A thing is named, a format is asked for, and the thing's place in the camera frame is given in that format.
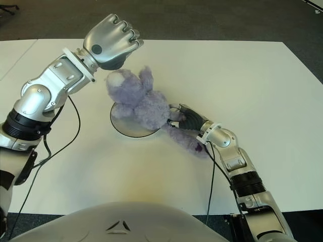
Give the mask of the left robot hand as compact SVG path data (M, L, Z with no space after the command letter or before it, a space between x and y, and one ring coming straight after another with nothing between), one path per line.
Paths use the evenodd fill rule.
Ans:
M99 68L112 71L120 69L127 57L143 44L138 30L116 14L110 14L88 32L83 48Z

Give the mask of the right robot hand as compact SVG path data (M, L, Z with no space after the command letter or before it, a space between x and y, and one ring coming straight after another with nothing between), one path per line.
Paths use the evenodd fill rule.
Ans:
M201 131L203 125L209 121L208 118L197 113L195 110L185 104L170 104L170 109L175 109L180 114L181 120L168 119L168 124L171 127L182 130Z

